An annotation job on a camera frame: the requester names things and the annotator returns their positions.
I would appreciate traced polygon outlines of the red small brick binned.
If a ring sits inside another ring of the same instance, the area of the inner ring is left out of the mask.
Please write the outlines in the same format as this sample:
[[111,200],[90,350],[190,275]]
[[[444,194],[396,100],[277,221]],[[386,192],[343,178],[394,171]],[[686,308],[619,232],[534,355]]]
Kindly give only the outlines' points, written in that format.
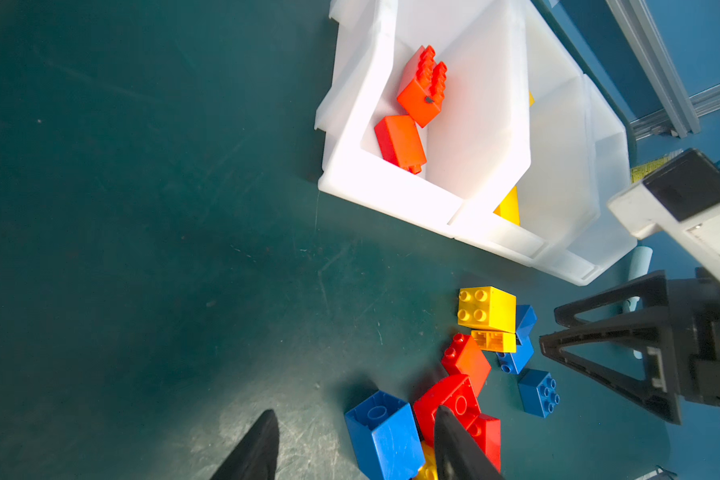
[[374,132],[385,161],[413,175],[422,172],[427,158],[412,117],[386,116],[374,127]]

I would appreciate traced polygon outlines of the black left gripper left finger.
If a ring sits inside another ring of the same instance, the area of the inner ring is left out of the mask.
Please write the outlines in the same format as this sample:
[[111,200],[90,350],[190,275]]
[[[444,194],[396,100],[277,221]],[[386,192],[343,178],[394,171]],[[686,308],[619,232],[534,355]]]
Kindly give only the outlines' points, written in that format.
[[211,480],[274,480],[279,452],[279,425],[275,412],[265,410]]

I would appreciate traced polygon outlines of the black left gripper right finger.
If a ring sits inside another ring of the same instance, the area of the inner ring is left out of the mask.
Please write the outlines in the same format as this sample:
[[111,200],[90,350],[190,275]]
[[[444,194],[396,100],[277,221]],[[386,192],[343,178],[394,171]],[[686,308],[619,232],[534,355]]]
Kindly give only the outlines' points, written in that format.
[[440,480],[504,479],[454,413],[444,405],[436,411],[434,453]]

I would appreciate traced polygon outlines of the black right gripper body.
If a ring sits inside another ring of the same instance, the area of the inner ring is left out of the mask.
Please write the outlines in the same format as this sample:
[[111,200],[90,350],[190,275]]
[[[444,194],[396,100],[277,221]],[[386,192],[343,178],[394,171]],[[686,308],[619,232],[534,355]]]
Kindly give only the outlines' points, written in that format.
[[693,278],[648,277],[647,304],[666,309],[669,337],[658,347],[664,385],[653,387],[647,410],[680,425],[681,398],[720,410],[720,281],[704,268]]

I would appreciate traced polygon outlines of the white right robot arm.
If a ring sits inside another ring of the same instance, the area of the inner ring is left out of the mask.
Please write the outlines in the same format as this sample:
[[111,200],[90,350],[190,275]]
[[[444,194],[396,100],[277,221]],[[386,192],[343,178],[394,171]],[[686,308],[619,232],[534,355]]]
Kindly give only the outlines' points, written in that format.
[[[690,279],[657,271],[556,308],[563,329],[540,338],[543,355],[668,423],[682,422],[680,397],[720,408],[720,168],[688,149],[617,194],[608,208],[634,237],[664,231],[701,266]],[[645,377],[571,351],[601,342],[640,352]]]

